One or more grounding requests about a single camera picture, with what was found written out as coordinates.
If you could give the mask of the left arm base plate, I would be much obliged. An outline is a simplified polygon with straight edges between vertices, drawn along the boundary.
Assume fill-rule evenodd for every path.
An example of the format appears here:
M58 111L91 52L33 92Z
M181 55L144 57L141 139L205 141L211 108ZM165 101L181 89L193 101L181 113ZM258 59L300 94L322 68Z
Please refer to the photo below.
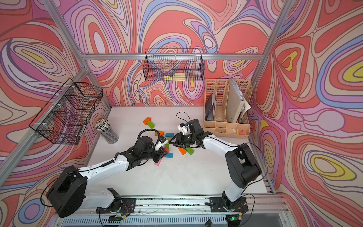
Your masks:
M96 208L97 214L132 214L135 211L136 198L115 199L107 208Z

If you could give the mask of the aluminium front rail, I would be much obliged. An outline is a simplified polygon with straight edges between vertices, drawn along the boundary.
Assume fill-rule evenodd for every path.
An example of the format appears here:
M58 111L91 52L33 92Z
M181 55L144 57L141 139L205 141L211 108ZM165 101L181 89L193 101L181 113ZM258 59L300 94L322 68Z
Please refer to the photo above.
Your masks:
M216 195L197 196L120 196L109 194L86 195L83 201L70 201L57 211L61 218L76 215L82 212L96 213L96 208L107 208L115 199L136 198L136 207L133 214L161 214L161 213L181 213L181 214L209 214L212 213L210 207L205 205L210 197ZM290 209L282 196L272 194L245 195L249 211L246 213L290 213ZM232 214L238 212L220 212Z

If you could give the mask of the white folder in organizer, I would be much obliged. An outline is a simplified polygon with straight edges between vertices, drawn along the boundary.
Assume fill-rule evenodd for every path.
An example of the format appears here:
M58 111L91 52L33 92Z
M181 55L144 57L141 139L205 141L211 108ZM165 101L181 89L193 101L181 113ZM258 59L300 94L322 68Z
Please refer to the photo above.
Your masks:
M226 105L226 121L243 124L243 116L251 108L235 79L228 81L229 91Z

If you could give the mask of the dark tablet in organizer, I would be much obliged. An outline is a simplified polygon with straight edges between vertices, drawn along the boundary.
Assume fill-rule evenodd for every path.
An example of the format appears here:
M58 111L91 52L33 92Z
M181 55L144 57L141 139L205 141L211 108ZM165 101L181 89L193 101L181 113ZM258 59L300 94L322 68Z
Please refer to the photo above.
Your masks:
M216 111L216 94L213 93L208 98L205 106L205 120L214 121L215 111Z

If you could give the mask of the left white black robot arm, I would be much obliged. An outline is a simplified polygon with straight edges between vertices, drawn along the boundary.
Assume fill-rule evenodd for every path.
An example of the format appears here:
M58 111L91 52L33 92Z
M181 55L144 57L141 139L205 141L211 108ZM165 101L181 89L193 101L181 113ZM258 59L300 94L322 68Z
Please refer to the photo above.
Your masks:
M106 192L92 194L90 187L108 177L141 166L150 159L158 163L167 154L164 149L167 143L164 136L160 136L156 142L142 136L127 151L116 153L108 161L82 168L69 166L55 180L46 197L61 218L86 208L131 214L131 207L123 202L115 189L107 188Z

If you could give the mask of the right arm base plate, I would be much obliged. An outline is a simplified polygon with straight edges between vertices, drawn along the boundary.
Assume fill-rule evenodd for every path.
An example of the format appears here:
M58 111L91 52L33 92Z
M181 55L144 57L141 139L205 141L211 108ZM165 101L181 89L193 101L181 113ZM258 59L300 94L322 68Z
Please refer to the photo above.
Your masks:
M236 201L229 201L225 197L210 197L205 205L210 207L211 212L238 212L244 214L249 211L245 197L240 197Z

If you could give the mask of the orange block middle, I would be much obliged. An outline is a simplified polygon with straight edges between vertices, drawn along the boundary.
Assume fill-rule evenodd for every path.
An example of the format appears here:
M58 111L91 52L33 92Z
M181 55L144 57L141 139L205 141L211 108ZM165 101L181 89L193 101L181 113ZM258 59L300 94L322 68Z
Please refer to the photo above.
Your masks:
M155 132L155 135L157 136L157 135L160 135L160 136L163 136L164 135L164 132L163 131L158 131L158 132Z

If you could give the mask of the teal block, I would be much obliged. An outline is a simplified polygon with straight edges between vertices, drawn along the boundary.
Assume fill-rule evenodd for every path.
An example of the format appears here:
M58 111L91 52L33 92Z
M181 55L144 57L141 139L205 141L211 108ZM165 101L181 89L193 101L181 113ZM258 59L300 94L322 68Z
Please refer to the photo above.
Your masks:
M174 137L174 133L166 133L165 137L172 138Z
M167 153L167 154L165 155L165 158L172 159L172 158L173 158L173 156L174 156L174 154L169 152L169 153Z

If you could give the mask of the orange block right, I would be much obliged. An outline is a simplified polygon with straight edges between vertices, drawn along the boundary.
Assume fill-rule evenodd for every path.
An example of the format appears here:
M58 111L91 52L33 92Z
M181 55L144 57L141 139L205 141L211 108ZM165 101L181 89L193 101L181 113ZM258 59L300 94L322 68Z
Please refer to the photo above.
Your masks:
M182 154L182 155L185 155L187 153L187 151L183 148L178 148L179 152Z

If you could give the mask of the orange block far back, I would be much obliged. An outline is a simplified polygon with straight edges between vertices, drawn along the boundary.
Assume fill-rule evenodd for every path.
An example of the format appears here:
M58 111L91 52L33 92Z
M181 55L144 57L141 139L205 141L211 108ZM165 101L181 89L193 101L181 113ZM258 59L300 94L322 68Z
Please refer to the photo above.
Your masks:
M151 121L151 118L150 117L147 117L144 121L143 121L143 123L145 124L145 125L147 125L147 123L148 122L150 122Z

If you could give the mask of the yellow sticky notes pad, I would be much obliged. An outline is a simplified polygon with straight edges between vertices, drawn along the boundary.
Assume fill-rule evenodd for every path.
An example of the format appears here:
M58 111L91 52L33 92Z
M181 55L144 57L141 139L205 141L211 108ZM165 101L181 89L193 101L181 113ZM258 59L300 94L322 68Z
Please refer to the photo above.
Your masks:
M174 73L172 76L164 76L164 80L166 80L166 81L185 81L186 74L185 73Z

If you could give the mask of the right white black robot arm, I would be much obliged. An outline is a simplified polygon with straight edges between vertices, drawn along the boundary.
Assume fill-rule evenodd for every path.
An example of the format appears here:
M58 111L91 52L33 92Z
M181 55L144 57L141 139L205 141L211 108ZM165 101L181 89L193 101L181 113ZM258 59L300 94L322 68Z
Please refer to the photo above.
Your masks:
M197 119L178 126L179 132L169 141L175 147L203 148L226 160L231 182L220 197L211 197L206 203L212 212L246 212L248 206L243 197L247 187L254 182L262 170L251 148L246 144L228 143L209 131L204 131Z

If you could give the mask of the orange block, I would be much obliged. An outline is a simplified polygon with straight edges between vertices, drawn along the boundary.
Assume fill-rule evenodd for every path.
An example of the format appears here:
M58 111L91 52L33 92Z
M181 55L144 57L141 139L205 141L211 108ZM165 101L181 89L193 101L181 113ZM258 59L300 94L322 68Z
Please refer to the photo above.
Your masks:
M158 131L158 132L155 132L155 135L157 136L157 135L160 135L160 136L163 136L164 135L164 132L163 131Z
M185 155L187 153L187 151L183 148L178 148L179 152L182 154L182 155Z
M143 121L143 123L145 124L145 125L147 125L147 123L148 122L150 122L151 121L151 118L150 117L147 117L144 121Z

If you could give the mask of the pink block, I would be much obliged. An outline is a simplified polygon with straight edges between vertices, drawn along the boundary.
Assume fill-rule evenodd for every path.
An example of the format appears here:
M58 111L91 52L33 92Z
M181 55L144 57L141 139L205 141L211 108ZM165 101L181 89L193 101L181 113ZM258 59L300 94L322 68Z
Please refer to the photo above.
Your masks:
M158 161L157 163L155 163L154 165L159 166L161 162L162 162L162 159L160 161Z

